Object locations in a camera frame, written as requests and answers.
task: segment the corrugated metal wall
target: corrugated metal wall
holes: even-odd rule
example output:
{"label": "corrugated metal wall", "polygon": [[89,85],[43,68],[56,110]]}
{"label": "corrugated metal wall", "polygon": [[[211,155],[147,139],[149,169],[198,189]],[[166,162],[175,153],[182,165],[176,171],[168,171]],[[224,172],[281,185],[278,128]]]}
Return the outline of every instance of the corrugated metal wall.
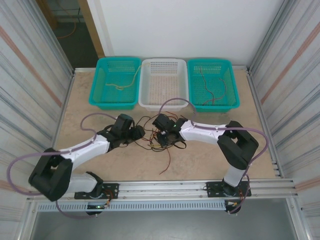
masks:
{"label": "corrugated metal wall", "polygon": [[[0,1],[0,239],[13,239],[25,196],[6,170],[15,157],[52,146],[72,68],[33,0]],[[17,163],[13,181],[28,187],[38,159]]]}
{"label": "corrugated metal wall", "polygon": [[320,1],[296,0],[250,67],[286,178],[320,238]]}

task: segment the white basket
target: white basket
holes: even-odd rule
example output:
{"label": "white basket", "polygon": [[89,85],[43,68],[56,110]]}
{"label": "white basket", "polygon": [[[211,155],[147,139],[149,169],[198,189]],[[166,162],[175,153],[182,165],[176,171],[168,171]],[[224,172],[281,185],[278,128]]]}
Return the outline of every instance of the white basket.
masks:
{"label": "white basket", "polygon": [[[187,63],[182,59],[146,59],[141,65],[139,105],[148,111],[159,111],[172,98],[189,100]],[[178,112],[188,105],[183,100],[168,102],[163,111]]]}

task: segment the orange stripe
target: orange stripe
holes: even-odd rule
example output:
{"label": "orange stripe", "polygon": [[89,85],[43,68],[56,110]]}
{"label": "orange stripe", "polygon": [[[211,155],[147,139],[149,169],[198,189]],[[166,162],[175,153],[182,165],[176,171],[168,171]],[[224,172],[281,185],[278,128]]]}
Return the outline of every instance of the orange stripe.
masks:
{"label": "orange stripe", "polygon": [[295,189],[297,192],[301,192],[316,186],[320,186],[320,176],[297,184]]}
{"label": "orange stripe", "polygon": [[[21,187],[21,186],[16,186],[19,190],[24,191],[24,192],[30,192],[30,190]],[[4,180],[0,180],[0,189],[4,189],[4,190],[8,190],[11,192],[15,192],[12,187],[10,186],[10,184],[7,181]]]}
{"label": "orange stripe", "polygon": [[54,92],[49,88],[46,82],[42,79],[39,73],[36,71],[34,66],[29,62],[29,60],[23,55],[23,53],[19,50],[17,45],[12,41],[6,31],[0,26],[0,36],[6,42],[6,44],[12,49],[12,51],[17,55],[17,57],[21,60],[21,62],[26,66],[26,68],[32,73],[32,75],[38,80],[41,86],[46,90],[46,92],[52,97],[52,99],[58,104],[59,107],[62,106],[62,102],[59,98],[54,94]]}
{"label": "orange stripe", "polygon": [[305,50],[309,47],[309,45],[313,42],[313,40],[316,38],[316,36],[320,33],[320,22],[315,26],[315,28],[312,30],[312,32],[309,34],[309,36],[306,38],[306,40],[302,43],[299,50],[296,52],[294,57],[291,59],[291,61],[288,63],[288,65],[282,70],[280,75],[276,78],[274,83],[271,85],[270,89],[266,92],[264,97],[261,99],[261,103],[264,104],[266,99],[269,97],[271,92],[276,88],[276,86],[280,83],[280,81],[284,78],[284,76],[288,73],[288,71],[291,69],[293,64],[298,60],[298,58],[305,52]]}

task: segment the wooden table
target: wooden table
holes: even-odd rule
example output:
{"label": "wooden table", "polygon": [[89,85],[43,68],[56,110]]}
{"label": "wooden table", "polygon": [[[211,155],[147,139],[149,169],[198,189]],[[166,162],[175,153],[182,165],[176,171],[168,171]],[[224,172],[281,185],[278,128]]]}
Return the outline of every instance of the wooden table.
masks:
{"label": "wooden table", "polygon": [[[205,124],[227,124],[230,120],[240,122],[244,127],[262,130],[260,120],[244,70],[234,71],[240,97],[240,107],[227,113],[199,113],[196,122]],[[58,137],[57,149],[68,148],[89,139],[92,134],[80,130],[80,121],[90,113],[101,110],[88,103],[94,72],[78,72],[67,104],[64,120]],[[138,104],[134,110],[105,111],[114,117],[120,113],[127,114],[138,121],[142,116],[154,116],[156,112],[148,112]],[[187,118],[192,116],[190,106],[177,112]],[[99,131],[114,123],[104,116],[88,118],[84,127]],[[252,133],[259,142],[258,151],[265,145],[265,140],[259,134]],[[159,175],[168,165],[167,151],[153,152],[145,150],[136,144],[124,148],[116,148],[107,154],[97,156],[80,165],[74,172],[91,171],[105,181],[152,181],[152,180],[208,180],[222,179],[229,164],[217,145],[188,141],[186,149],[171,147],[169,149],[171,164],[166,172]],[[274,178],[275,172],[269,152],[258,158],[249,170],[253,179]]]}

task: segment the basket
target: basket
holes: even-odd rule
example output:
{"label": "basket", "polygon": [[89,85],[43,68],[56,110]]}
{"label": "basket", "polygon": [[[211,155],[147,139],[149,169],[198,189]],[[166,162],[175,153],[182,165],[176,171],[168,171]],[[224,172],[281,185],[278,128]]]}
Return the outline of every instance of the basket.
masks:
{"label": "basket", "polygon": [[[96,64],[89,103],[102,110],[129,110],[138,102],[141,60],[104,57]],[[128,86],[122,90],[117,86]]]}
{"label": "basket", "polygon": [[[159,111],[172,98],[189,99],[187,64],[182,59],[146,59],[141,65],[139,105],[148,111]],[[188,105],[183,100],[168,102],[163,111],[178,112]]]}
{"label": "basket", "polygon": [[190,101],[198,112],[225,113],[239,107],[239,95],[230,61],[217,58],[191,59],[188,61],[188,79]]}

